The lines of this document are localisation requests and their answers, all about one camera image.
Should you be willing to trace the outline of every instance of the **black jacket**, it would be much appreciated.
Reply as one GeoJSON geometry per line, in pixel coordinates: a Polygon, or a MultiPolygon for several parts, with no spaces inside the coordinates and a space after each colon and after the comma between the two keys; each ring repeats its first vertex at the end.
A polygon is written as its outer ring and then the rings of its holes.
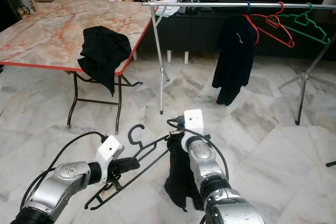
{"type": "Polygon", "coordinates": [[[243,16],[228,17],[220,32],[220,53],[212,86],[222,87],[217,103],[229,105],[246,86],[254,60],[258,31],[243,16]]]}
{"type": "Polygon", "coordinates": [[[84,43],[78,59],[80,67],[91,78],[107,87],[113,96],[114,70],[131,54],[131,46],[124,34],[103,26],[86,28],[84,43]]]}

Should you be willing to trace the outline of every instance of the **black cable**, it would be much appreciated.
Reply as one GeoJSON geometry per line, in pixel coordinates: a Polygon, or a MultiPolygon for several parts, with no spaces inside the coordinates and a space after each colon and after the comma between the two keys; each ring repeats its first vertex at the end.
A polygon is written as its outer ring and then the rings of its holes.
{"type": "Polygon", "coordinates": [[[226,176],[227,181],[229,182],[229,169],[228,169],[228,167],[227,167],[227,163],[226,163],[225,157],[222,155],[221,151],[217,148],[217,146],[216,146],[212,141],[210,141],[210,139],[206,138],[206,137],[203,136],[202,134],[199,134],[199,133],[194,132],[194,131],[192,131],[192,130],[186,129],[186,128],[184,128],[184,127],[180,127],[180,126],[175,125],[175,124],[173,124],[173,123],[171,123],[171,122],[174,122],[174,120],[173,120],[173,119],[168,119],[168,120],[167,120],[167,124],[170,125],[171,127],[174,127],[174,128],[176,128],[176,129],[178,129],[178,130],[181,130],[181,131],[187,131],[187,132],[190,132],[190,133],[192,133],[192,134],[194,134],[194,135],[196,135],[196,136],[199,136],[199,137],[203,138],[205,141],[207,141],[207,142],[211,145],[211,147],[213,147],[213,148],[216,150],[216,152],[219,154],[220,158],[222,159],[222,161],[223,161],[223,163],[224,163],[224,167],[225,167],[225,176],[226,176]]]}
{"type": "Polygon", "coordinates": [[[203,216],[199,224],[204,224],[204,223],[205,223],[205,216],[203,216]]]}
{"type": "Polygon", "coordinates": [[[26,190],[22,200],[21,200],[21,204],[20,204],[20,210],[23,208],[23,205],[26,202],[27,196],[31,190],[31,188],[36,184],[36,186],[34,187],[33,191],[35,191],[39,185],[42,183],[42,181],[45,179],[45,177],[47,176],[47,174],[49,172],[51,172],[52,170],[55,170],[55,168],[53,168],[54,164],[56,163],[56,161],[58,160],[58,158],[62,155],[62,153],[65,151],[65,149],[67,147],[69,147],[70,144],[72,144],[73,142],[75,142],[76,140],[87,136],[87,135],[92,135],[92,134],[96,134],[99,135],[102,138],[102,142],[107,138],[106,136],[104,136],[103,134],[97,132],[97,131],[91,131],[91,132],[87,132],[84,134],[81,134],[79,136],[77,136],[76,138],[74,138],[73,140],[71,140],[69,143],[67,143],[62,149],[61,151],[57,154],[57,156],[54,158],[54,160],[52,161],[52,163],[49,165],[48,169],[46,169],[44,172],[42,172],[40,175],[37,176],[37,178],[34,179],[34,181],[29,185],[28,189],[26,190]]]}

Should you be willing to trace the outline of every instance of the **red table edge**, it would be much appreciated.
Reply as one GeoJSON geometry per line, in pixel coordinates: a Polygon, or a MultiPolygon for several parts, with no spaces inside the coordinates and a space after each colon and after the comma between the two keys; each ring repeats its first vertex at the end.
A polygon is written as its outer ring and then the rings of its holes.
{"type": "MultiPolygon", "coordinates": [[[[135,44],[133,50],[131,51],[130,56],[128,57],[125,66],[119,71],[119,72],[115,72],[114,75],[115,76],[119,76],[121,75],[126,67],[128,66],[128,64],[130,63],[132,56],[136,50],[136,48],[138,47],[143,35],[145,34],[145,32],[147,31],[150,23],[152,21],[152,18],[150,18],[150,20],[148,21],[145,29],[143,30],[140,38],[138,39],[137,44],[135,44]]],[[[20,63],[20,62],[7,62],[7,61],[0,61],[0,65],[9,65],[9,66],[20,66],[20,67],[33,67],[33,68],[45,68],[45,69],[54,69],[54,70],[64,70],[64,71],[72,71],[72,72],[84,72],[81,68],[67,68],[67,67],[58,67],[58,66],[49,66],[49,65],[39,65],[39,64],[29,64],[29,63],[20,63]]]]}

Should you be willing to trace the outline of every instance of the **green clothes hanger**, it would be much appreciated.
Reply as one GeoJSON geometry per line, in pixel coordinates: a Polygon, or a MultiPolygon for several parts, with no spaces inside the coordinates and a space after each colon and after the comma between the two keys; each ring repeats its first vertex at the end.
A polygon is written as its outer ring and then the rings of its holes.
{"type": "Polygon", "coordinates": [[[319,30],[322,33],[322,39],[313,37],[311,35],[305,34],[305,33],[301,32],[301,31],[298,31],[298,30],[296,30],[294,28],[291,28],[291,27],[288,27],[288,26],[284,25],[284,27],[286,27],[287,29],[295,31],[295,32],[297,32],[297,33],[299,33],[301,35],[304,35],[304,36],[306,36],[308,38],[311,38],[313,40],[316,40],[318,42],[321,42],[322,44],[325,44],[325,45],[329,44],[330,39],[327,37],[326,32],[320,26],[317,26],[314,21],[312,21],[311,19],[308,18],[307,14],[309,14],[313,10],[313,5],[311,3],[306,3],[306,4],[310,5],[310,10],[308,10],[308,11],[306,11],[306,12],[300,14],[300,15],[296,15],[296,14],[280,14],[280,15],[278,15],[278,17],[285,17],[285,18],[294,17],[294,22],[296,24],[298,24],[298,25],[302,25],[302,26],[305,26],[305,27],[307,27],[308,25],[314,26],[314,28],[316,28],[317,30],[319,30]]]}

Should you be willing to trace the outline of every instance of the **hanger hook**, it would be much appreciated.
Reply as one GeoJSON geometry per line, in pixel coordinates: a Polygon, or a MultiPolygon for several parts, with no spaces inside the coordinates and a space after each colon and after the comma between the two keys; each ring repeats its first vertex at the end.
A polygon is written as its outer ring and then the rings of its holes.
{"type": "Polygon", "coordinates": [[[306,5],[309,5],[309,6],[310,6],[310,10],[304,12],[304,14],[308,14],[308,13],[310,13],[310,12],[313,10],[313,4],[307,2],[306,5]]]}
{"type": "Polygon", "coordinates": [[[278,4],[281,5],[281,10],[278,11],[278,12],[276,12],[275,16],[278,16],[278,14],[282,13],[284,11],[284,9],[285,9],[285,5],[283,4],[283,2],[278,2],[278,4]]]}
{"type": "Polygon", "coordinates": [[[247,11],[246,11],[246,14],[248,14],[251,10],[251,3],[250,1],[247,1],[247,11]]]}

